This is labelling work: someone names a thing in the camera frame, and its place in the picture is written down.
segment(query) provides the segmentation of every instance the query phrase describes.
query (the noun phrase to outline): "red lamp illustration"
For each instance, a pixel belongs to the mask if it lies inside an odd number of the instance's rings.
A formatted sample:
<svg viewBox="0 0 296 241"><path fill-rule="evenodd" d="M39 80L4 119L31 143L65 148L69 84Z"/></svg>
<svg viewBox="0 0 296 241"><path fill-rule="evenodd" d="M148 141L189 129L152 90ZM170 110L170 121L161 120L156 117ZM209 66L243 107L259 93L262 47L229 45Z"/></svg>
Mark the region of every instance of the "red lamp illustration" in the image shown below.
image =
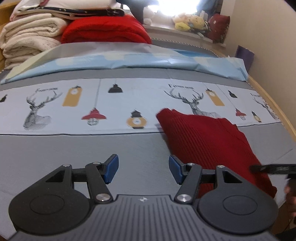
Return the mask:
<svg viewBox="0 0 296 241"><path fill-rule="evenodd" d="M100 114L100 112L97 110L97 102L98 102L98 96L99 96L99 89L101 85L101 80L99 82L99 86L96 92L96 100L94 102L94 108L90 111L88 115L83 116L81 119L82 120L87 120L87 123L90 126L95 126L99 123L99 120L107 119L106 116Z"/></svg>
<svg viewBox="0 0 296 241"><path fill-rule="evenodd" d="M106 116L100 114L100 112L93 108L88 115L81 118L82 120L87 120L90 126L95 126L99 123L99 120L107 119Z"/></svg>
<svg viewBox="0 0 296 241"><path fill-rule="evenodd" d="M235 110L236 110L236 116L239 116L243 121L245 121L246 120L246 118L245 118L245 116L246 116L246 114L245 113L243 113L243 112L240 112L237 108L235 108Z"/></svg>

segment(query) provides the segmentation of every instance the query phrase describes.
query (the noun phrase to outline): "purple box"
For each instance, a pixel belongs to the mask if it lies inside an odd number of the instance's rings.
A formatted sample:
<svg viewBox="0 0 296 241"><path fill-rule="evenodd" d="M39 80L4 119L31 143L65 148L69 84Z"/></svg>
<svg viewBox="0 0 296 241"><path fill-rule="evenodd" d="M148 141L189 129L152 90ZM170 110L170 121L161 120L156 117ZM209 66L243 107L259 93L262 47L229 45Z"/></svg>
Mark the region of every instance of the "purple box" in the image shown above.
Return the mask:
<svg viewBox="0 0 296 241"><path fill-rule="evenodd" d="M244 65L246 67L247 72L249 72L249 70L251 68L251 65L254 60L254 56L255 56L255 54L252 51L250 51L240 45L237 47L237 52L235 54L235 57L241 58L244 61Z"/></svg>

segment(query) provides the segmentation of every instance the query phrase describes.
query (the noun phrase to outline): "deer illustration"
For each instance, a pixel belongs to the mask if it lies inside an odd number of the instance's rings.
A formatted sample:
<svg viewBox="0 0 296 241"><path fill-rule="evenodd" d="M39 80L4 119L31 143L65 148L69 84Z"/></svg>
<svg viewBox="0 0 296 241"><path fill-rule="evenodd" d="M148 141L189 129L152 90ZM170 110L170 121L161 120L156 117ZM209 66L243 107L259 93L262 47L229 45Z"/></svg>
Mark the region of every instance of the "deer illustration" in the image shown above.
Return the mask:
<svg viewBox="0 0 296 241"><path fill-rule="evenodd" d="M41 102L37 106L35 104L36 98L31 99L33 97L33 95L26 98L27 103L30 105L31 111L28 114L28 116L26 117L24 125L23 125L25 130L40 130L40 129L43 129L48 124L50 124L51 117L50 116L39 116L39 115L37 115L37 111L39 109L41 109L42 107L44 107L46 103L49 103L49 102L59 98L62 95L62 93L57 95L54 92L54 96L52 98L47 97L45 101Z"/></svg>
<svg viewBox="0 0 296 241"><path fill-rule="evenodd" d="M268 104L267 104L265 101L263 101L263 104L262 104L262 103L260 103L259 101L257 101L255 98L254 98L253 100L255 100L258 104L262 105L262 107L265 108L265 109L268 111L268 113L272 116L273 119L275 119L275 120L278 119L278 117L277 117L277 116L275 115L275 113L269 108Z"/></svg>
<svg viewBox="0 0 296 241"><path fill-rule="evenodd" d="M199 104L198 101L203 98L203 94L200 95L199 93L194 91L198 95L198 98L194 94L192 94L194 98L192 99L192 102L190 102L185 97L181 96L180 93L178 93L178 95L174 95L173 90L174 90L174 88L171 89L170 93L167 93L166 91L165 91L165 93L167 95L169 95L170 97L173 97L175 99L180 99L182 102L189 104L194 115L203 115L203 116L209 116L209 117L213 117L213 118L220 118L220 116L216 112L201 111L197 107Z"/></svg>

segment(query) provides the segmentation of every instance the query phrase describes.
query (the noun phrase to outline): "red cloth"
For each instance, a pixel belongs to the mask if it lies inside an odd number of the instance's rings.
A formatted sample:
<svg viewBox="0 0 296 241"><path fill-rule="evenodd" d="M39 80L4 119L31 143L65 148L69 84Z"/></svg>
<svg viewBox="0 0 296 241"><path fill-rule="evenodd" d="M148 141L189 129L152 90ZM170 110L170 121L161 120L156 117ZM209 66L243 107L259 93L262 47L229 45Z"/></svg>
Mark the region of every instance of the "red cloth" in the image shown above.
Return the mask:
<svg viewBox="0 0 296 241"><path fill-rule="evenodd" d="M102 16L74 20L64 31L62 43L134 42L151 44L145 28L134 17Z"/></svg>
<svg viewBox="0 0 296 241"><path fill-rule="evenodd" d="M250 173L249 166L260 162L236 125L224 118L185 115L169 109L163 109L156 117L168 137L171 152L183 163L193 162L204 169L225 165L274 198L276 187L268 175ZM212 189L212 184L202 184L199 196Z"/></svg>

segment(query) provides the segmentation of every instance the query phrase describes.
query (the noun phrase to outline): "gray bed sheet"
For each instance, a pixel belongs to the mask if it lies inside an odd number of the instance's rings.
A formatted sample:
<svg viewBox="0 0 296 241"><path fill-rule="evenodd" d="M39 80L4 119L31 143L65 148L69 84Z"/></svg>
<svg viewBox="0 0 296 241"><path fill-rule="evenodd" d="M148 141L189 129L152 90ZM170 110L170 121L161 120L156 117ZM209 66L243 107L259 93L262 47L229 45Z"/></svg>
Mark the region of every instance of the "gray bed sheet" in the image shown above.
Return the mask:
<svg viewBox="0 0 296 241"><path fill-rule="evenodd" d="M252 89L246 82L224 79L195 71L153 68L126 68L114 70L68 71L28 78L0 86L0 90L38 83L77 78L176 78L189 81L218 83ZM240 127L255 155L263 164L292 163L296 146L281 123ZM170 151L162 133L118 134L91 136L1 136L0 135L0 235L9 238L15 230L8 216L12 198L62 164L73 168L104 162L111 154L119 155L119 169L108 185L113 196L117 194L170 194L174 196L179 185L168 168ZM283 176L271 176L278 188L276 201L284 201ZM75 189L86 196L84 183Z"/></svg>

